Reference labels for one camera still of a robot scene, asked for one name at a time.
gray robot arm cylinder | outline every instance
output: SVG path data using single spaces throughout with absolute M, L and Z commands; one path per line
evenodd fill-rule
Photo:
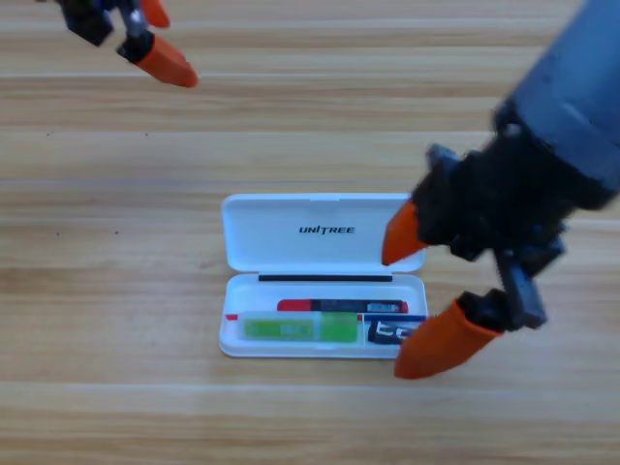
M 555 156 L 620 191 L 620 1 L 585 2 L 508 101 Z

black card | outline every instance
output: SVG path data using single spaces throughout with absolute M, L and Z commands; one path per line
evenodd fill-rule
M 368 329 L 368 342 L 375 344 L 402 344 L 414 331 L 411 322 L 372 322 Z

wooden table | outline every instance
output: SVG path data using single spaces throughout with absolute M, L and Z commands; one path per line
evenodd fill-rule
M 580 2 L 175 0 L 193 90 L 0 1 L 0 462 L 586 465 L 620 459 L 620 215 L 581 213 L 550 322 L 415 383 L 224 356 L 221 201 L 403 192 L 463 153 Z M 441 311 L 497 284 L 431 250 Z

white case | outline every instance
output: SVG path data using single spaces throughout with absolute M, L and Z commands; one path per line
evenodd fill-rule
M 288 312 L 276 309 L 284 298 L 364 298 L 404 300 L 409 314 L 428 317 L 422 281 L 406 274 L 422 267 L 425 251 L 390 267 L 381 265 L 386 225 L 408 197 L 403 193 L 311 193 L 226 198 L 222 218 L 228 262 L 243 274 L 234 276 L 227 286 L 221 350 L 231 357 L 395 358 L 399 346 L 369 343 L 366 337 L 356 344 L 246 341 L 237 335 L 237 322 L 226 315 L 252 311 L 282 315 Z M 301 232 L 317 227 L 318 232 Z M 286 280 L 293 276 L 354 280 Z M 383 281 L 363 281 L 368 277 Z M 369 324 L 359 325 L 360 335 L 367 334 Z

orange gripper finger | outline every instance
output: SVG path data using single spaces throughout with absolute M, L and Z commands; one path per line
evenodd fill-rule
M 198 74 L 185 60 L 184 55 L 157 34 L 154 36 L 153 48 L 134 65 L 167 84 L 181 87 L 198 85 Z
M 387 224 L 381 257 L 383 265 L 395 264 L 428 247 L 418 239 L 416 210 L 412 201 L 406 201 Z
M 171 19 L 162 0 L 142 0 L 142 10 L 149 24 L 161 28 L 171 26 Z
M 415 380 L 448 371 L 502 334 L 469 322 L 455 300 L 448 310 L 426 320 L 403 342 L 394 376 Z

